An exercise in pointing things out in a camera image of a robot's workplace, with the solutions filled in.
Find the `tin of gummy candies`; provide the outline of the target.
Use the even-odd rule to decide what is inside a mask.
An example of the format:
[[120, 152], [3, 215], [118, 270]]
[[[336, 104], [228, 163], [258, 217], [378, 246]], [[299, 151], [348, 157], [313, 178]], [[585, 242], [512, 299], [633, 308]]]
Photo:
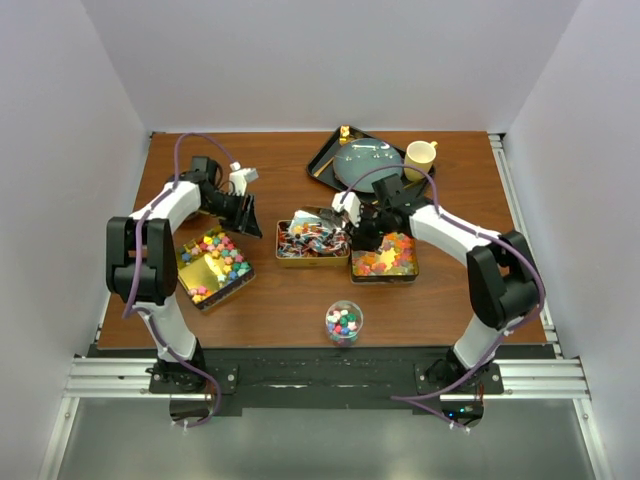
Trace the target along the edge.
[[419, 276], [415, 241], [402, 233], [384, 236], [375, 251], [353, 251], [351, 280], [355, 284], [411, 283]]

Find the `metal scoop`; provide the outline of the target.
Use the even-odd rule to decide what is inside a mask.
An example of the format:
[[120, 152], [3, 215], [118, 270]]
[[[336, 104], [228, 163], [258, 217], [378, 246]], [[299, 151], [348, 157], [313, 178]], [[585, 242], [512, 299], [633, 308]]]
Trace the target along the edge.
[[304, 206], [298, 209], [290, 221], [288, 231], [294, 233], [297, 227], [320, 226], [328, 230], [343, 231], [348, 221], [330, 207]]

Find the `tin of lollipops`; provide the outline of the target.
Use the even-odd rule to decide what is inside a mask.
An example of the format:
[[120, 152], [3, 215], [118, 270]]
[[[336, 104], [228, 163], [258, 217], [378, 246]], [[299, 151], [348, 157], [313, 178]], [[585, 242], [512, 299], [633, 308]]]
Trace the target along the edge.
[[341, 267], [348, 264], [351, 250], [346, 234], [319, 223], [304, 223], [290, 229], [290, 221], [276, 226], [276, 261], [286, 268]]

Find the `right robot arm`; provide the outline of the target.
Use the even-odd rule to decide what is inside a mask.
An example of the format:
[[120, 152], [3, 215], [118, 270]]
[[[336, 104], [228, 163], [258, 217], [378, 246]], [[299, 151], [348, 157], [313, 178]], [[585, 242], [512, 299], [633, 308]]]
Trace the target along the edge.
[[388, 233], [403, 233], [457, 260], [466, 269], [473, 316], [444, 358], [427, 370], [437, 395], [469, 392], [481, 380], [499, 345], [537, 318], [546, 290], [527, 239], [516, 230], [499, 233], [447, 212], [437, 196], [407, 191], [397, 174], [374, 184], [375, 205], [351, 189], [334, 196], [353, 248], [373, 250]]

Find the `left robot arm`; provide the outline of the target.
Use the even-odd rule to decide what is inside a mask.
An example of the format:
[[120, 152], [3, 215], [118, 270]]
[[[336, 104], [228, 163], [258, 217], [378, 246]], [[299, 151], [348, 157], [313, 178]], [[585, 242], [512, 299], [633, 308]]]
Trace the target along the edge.
[[162, 190], [147, 205], [106, 226], [106, 284], [125, 303], [124, 317], [138, 314], [157, 348], [150, 374], [182, 392], [212, 386], [202, 347], [187, 327], [176, 299], [178, 262], [175, 231], [195, 213], [218, 218], [223, 229], [260, 238], [255, 197], [248, 185], [254, 168], [230, 165], [229, 189], [217, 182], [220, 165], [196, 156], [190, 168], [174, 169]]

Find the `clear glass jar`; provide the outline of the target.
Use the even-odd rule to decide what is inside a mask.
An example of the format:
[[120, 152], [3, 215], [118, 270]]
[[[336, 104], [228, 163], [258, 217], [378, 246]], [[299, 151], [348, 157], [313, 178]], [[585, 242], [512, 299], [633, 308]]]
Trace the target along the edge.
[[340, 300], [326, 311], [324, 330], [329, 341], [338, 348], [353, 346], [363, 325], [363, 312], [354, 302]]

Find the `tin of star candies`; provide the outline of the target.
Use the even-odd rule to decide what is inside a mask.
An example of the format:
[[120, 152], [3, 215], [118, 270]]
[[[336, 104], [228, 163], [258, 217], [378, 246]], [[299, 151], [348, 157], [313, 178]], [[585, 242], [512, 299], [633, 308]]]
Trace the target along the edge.
[[255, 277], [255, 270], [220, 226], [175, 249], [178, 281], [191, 303], [207, 311]]

